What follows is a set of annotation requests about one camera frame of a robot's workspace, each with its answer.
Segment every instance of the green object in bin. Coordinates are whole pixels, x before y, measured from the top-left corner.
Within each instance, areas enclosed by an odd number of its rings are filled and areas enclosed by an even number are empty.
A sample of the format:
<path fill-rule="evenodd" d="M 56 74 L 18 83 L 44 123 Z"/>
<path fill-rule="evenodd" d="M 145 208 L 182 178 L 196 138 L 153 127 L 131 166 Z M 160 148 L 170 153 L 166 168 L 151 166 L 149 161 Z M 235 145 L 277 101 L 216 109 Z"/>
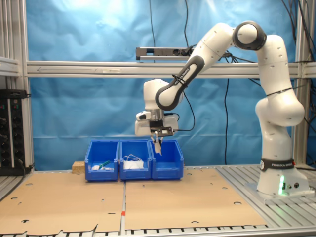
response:
<path fill-rule="evenodd" d="M 99 165 L 99 169 L 101 169 L 102 167 L 106 166 L 106 165 L 109 164 L 109 163 L 110 163 L 110 161 L 107 160 L 106 162 L 100 164 L 100 165 Z"/>

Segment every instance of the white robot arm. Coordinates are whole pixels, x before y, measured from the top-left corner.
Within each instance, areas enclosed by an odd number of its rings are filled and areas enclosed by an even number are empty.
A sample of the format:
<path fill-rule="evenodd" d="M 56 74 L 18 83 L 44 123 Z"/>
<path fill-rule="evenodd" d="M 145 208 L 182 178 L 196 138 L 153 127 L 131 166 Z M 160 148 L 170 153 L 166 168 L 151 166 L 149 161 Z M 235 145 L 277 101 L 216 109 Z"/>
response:
<path fill-rule="evenodd" d="M 286 127 L 302 121 L 304 107 L 291 85 L 283 39 L 277 35 L 267 36 L 255 22 L 246 21 L 236 28 L 224 23 L 216 24 L 201 39 L 171 83 L 161 79 L 146 82 L 146 110 L 136 116 L 135 133 L 150 135 L 156 152 L 160 153 L 159 138 L 171 136 L 178 130 L 177 117 L 164 116 L 163 111 L 173 110 L 182 100 L 182 92 L 190 82 L 215 64 L 232 46 L 256 52 L 260 82 L 266 93 L 266 98 L 256 106 L 263 137 L 258 190 L 269 195 L 305 194 L 309 190 L 308 182 L 294 167 L 291 139 L 286 130 Z"/>

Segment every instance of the metal table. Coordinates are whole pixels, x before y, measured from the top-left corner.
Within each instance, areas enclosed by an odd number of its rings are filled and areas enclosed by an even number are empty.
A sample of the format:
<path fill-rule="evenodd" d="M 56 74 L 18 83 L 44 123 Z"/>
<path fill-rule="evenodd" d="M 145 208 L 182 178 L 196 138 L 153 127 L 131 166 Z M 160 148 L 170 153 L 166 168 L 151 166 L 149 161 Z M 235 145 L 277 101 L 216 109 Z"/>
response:
<path fill-rule="evenodd" d="M 188 166 L 186 169 L 215 168 L 237 192 L 257 211 L 266 221 L 261 226 L 225 226 L 206 228 L 181 228 L 158 230 L 125 230 L 125 217 L 122 216 L 120 232 L 96 233 L 94 230 L 84 233 L 59 233 L 49 237 L 103 237 L 103 236 L 316 236 L 316 197 L 292 198 L 287 200 L 272 200 L 266 205 L 255 198 L 253 193 L 245 187 L 247 183 L 257 183 L 260 169 L 258 165 L 225 165 L 225 166 Z M 316 172 L 301 170 L 311 185 L 316 184 Z M 0 177 L 0 199 L 6 195 L 20 180 L 20 177 Z M 125 194 L 123 202 L 125 211 Z M 22 235 L 2 235 L 0 237 L 25 237 Z"/>

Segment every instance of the horizontal metal bar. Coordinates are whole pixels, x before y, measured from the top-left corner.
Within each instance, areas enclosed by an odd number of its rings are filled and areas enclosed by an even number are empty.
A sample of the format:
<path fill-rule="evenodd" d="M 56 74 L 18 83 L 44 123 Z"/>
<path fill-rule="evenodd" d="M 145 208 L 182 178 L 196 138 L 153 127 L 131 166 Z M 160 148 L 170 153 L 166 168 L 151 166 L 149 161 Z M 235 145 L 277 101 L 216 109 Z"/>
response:
<path fill-rule="evenodd" d="M 0 76 L 17 77 L 18 74 L 18 61 L 0 57 Z"/>
<path fill-rule="evenodd" d="M 316 78 L 316 62 L 306 63 L 303 68 L 302 78 Z"/>
<path fill-rule="evenodd" d="M 10 58 L 4 58 L 0 57 L 0 63 L 12 63 L 12 64 L 19 64 L 19 62 L 15 59 L 10 59 Z"/>
<path fill-rule="evenodd" d="M 183 63 L 102 63 L 37 62 L 27 63 L 28 77 L 66 78 L 171 78 Z M 298 65 L 289 64 L 290 76 L 297 77 Z M 259 78 L 256 63 L 217 63 L 197 78 Z"/>

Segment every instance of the blue plastic bin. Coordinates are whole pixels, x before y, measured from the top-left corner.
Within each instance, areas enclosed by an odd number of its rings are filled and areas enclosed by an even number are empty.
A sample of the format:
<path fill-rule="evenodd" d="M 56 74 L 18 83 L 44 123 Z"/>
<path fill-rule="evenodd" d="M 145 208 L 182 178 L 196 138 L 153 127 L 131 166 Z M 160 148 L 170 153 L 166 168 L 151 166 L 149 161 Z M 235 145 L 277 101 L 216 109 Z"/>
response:
<path fill-rule="evenodd" d="M 119 140 L 91 140 L 84 159 L 87 181 L 117 180 L 119 177 Z M 110 161 L 105 167 L 113 170 L 91 170 L 94 165 Z"/>
<path fill-rule="evenodd" d="M 143 169 L 124 169 L 124 156 L 133 154 L 144 162 Z M 122 180 L 151 179 L 152 151 L 148 140 L 121 140 L 120 141 L 119 176 Z"/>
<path fill-rule="evenodd" d="M 183 155 L 176 140 L 163 141 L 161 154 L 155 152 L 154 143 L 151 141 L 153 152 L 153 179 L 181 179 L 183 177 Z"/>

